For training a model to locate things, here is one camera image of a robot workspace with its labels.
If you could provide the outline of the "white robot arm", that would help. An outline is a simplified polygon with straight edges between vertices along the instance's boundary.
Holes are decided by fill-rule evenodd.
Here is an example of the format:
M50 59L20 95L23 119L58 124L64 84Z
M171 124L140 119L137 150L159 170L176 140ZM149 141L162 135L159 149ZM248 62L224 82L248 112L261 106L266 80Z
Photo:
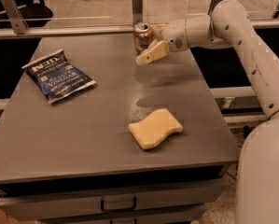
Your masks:
M201 17L152 28L153 41L136 62L193 47L234 48L266 121L244 140L235 196L235 224L279 224L279 58L255 31L236 0L219 2Z

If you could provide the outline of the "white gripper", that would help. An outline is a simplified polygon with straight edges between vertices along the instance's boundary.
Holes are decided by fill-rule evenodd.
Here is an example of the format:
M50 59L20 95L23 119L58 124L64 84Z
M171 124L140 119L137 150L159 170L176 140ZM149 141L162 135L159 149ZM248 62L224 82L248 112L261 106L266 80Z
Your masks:
M180 52L188 49L186 21L178 20L165 24L151 24L153 37L149 46L144 49L139 41L135 42L137 51L136 63L145 65L157 61L171 52Z

